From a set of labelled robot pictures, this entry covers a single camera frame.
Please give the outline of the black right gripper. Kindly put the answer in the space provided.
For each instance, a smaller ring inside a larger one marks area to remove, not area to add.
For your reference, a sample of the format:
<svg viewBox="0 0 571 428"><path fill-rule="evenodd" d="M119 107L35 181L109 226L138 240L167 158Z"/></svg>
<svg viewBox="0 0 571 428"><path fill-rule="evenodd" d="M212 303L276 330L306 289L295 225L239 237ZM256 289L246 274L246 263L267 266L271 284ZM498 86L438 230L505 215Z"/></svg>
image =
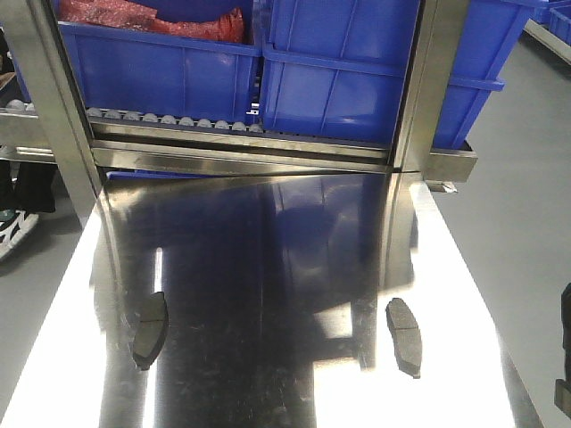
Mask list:
<svg viewBox="0 0 571 428"><path fill-rule="evenodd" d="M563 340L562 340L562 347L565 351L565 361L564 361L564 369L565 369L565 376L566 382L570 383L570 329L571 329L571 308L570 308L570 301L571 301L571 284L568 284L564 291L561 293L561 300L560 300L560 314L561 314L561 323L563 328Z"/></svg>

